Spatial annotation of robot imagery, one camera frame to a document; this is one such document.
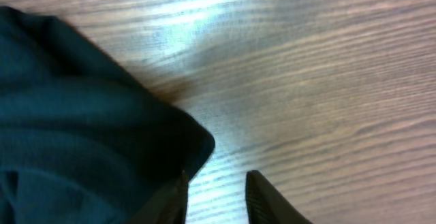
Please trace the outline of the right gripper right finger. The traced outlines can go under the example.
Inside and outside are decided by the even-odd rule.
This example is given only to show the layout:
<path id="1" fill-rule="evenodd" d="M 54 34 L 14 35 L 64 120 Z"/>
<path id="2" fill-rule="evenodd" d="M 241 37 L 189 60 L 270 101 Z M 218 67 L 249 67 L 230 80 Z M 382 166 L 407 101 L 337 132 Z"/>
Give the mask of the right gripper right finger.
<path id="1" fill-rule="evenodd" d="M 312 224 L 257 170 L 247 172 L 245 201 L 249 224 Z"/>

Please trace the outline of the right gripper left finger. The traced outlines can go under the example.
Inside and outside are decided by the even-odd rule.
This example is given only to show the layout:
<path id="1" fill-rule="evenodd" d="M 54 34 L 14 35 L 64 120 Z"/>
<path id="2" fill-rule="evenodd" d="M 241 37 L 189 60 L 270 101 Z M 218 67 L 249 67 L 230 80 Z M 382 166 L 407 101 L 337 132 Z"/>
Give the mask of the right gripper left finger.
<path id="1" fill-rule="evenodd" d="M 127 224 L 185 224 L 189 178 L 182 171 L 177 179 L 164 184 Z"/>

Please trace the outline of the black t-shirt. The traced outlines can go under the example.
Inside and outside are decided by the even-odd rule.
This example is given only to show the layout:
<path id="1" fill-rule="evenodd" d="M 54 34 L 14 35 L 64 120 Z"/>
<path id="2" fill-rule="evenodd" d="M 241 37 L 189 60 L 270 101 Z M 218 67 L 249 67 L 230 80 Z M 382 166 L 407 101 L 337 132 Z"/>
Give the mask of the black t-shirt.
<path id="1" fill-rule="evenodd" d="M 2 223 L 126 223 L 214 146 L 63 21 L 1 8 Z"/>

